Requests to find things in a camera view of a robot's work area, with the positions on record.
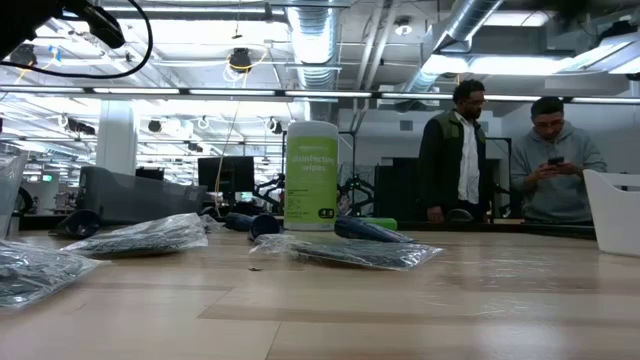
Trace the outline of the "dark blue travel tube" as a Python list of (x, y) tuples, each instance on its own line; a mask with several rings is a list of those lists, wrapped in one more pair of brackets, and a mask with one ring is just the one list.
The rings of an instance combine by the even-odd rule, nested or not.
[(250, 241), (254, 241), (261, 235), (279, 234), (280, 232), (279, 221), (272, 215), (262, 214), (252, 219), (248, 238)]
[(335, 233), (344, 238), (370, 240), (384, 243), (413, 243), (414, 239), (375, 224), (366, 223), (360, 217), (339, 216), (334, 226)]
[(95, 235), (101, 222), (101, 217), (92, 210), (76, 210), (52, 228), (48, 235), (82, 240)]
[(248, 232), (251, 229), (253, 220), (252, 216), (230, 212), (225, 218), (224, 226), (230, 230)]

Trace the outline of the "small green bottle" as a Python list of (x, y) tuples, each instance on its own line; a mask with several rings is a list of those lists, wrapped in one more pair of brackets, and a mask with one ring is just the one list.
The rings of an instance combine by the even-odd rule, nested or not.
[(396, 231), (398, 229), (398, 223), (393, 218), (360, 217), (360, 220), (392, 231)]

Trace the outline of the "black item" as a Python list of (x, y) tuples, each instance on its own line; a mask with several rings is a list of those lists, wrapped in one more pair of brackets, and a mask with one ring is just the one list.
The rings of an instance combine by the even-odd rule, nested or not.
[(132, 257), (206, 247), (208, 237), (196, 213), (172, 215), (94, 235), (61, 248), (86, 257)]
[(394, 271), (411, 270), (442, 252), (442, 248), (411, 242), (378, 242), (290, 234), (260, 235), (249, 250), (252, 256), (317, 259)]
[(65, 251), (0, 240), (0, 308), (36, 303), (102, 264)]

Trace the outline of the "green disinfecting wipes canister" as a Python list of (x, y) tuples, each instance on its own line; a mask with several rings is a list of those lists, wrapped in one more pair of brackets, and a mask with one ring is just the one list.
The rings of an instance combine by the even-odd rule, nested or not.
[(284, 227), (332, 231), (337, 211), (338, 128), (322, 121), (288, 127)]

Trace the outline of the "black background monitor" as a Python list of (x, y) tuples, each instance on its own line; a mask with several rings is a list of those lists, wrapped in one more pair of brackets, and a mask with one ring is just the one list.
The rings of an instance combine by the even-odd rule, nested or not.
[(252, 192), (255, 186), (254, 158), (225, 156), (199, 158), (198, 183), (209, 192)]

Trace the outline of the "person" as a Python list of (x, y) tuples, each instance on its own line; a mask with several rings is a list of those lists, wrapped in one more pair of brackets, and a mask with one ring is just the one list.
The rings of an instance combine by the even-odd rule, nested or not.
[(454, 89), (454, 107), (425, 125), (418, 157), (420, 205), (432, 223), (460, 209), (483, 222), (490, 202), (486, 134), (479, 124), (485, 104), (482, 82), (464, 80)]
[[(556, 224), (590, 224), (591, 208), (583, 171), (607, 170), (589, 134), (564, 118), (564, 103), (542, 97), (530, 109), (532, 129), (515, 141), (511, 154), (511, 187), (522, 196), (525, 220)], [(548, 166), (549, 158), (564, 163)]]

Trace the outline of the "black ceiling device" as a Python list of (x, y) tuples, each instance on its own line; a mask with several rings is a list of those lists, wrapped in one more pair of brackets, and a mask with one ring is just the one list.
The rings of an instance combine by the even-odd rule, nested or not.
[(248, 48), (234, 48), (229, 60), (230, 69), (238, 74), (248, 72), (252, 67), (250, 51)]

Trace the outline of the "white building column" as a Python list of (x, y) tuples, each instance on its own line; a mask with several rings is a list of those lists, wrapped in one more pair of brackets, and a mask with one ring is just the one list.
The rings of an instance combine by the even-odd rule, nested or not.
[(102, 100), (97, 132), (96, 165), (113, 173), (134, 175), (139, 120), (132, 103)]

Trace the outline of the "white plastic bin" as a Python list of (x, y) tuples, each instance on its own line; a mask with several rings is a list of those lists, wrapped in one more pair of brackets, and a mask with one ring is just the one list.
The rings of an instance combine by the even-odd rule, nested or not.
[(640, 175), (583, 171), (599, 249), (640, 257)]

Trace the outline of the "clear plastic bin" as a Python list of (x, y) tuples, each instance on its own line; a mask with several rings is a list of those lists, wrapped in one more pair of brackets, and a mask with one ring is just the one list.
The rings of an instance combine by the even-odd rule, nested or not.
[(27, 155), (22, 154), (0, 166), (0, 240), (7, 236), (26, 163)]

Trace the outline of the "silver ventilation duct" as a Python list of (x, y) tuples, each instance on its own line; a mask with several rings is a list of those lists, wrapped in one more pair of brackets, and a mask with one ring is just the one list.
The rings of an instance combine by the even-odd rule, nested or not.
[(447, 63), (442, 51), (468, 53), (472, 39), (504, 0), (456, 0), (449, 16), (430, 25), (423, 37), (421, 55), (424, 62), (404, 85), (402, 91), (425, 93), (444, 73)]
[(336, 88), (337, 35), (341, 10), (320, 5), (321, 0), (291, 0), (286, 9), (299, 87), (306, 91)]

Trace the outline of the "black aluminium table frame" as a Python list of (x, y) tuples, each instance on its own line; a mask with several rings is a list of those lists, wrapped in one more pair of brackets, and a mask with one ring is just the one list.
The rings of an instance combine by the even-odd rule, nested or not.
[[(340, 99), (354, 101), (449, 101), (451, 93), (407, 93), (380, 91), (325, 91), (325, 90), (283, 90), (283, 89), (242, 89), (242, 88), (142, 88), (142, 87), (56, 87), (0, 85), (0, 93), (30, 94), (59, 97), (98, 97), (104, 99), (189, 99), (189, 100), (229, 100), (229, 101), (285, 101), (336, 102)], [(595, 230), (588, 226), (511, 224), (511, 225), (420, 225), (406, 223), (408, 230), (471, 231), (471, 232), (513, 232), (538, 235), (566, 235), (568, 237), (593, 239)]]

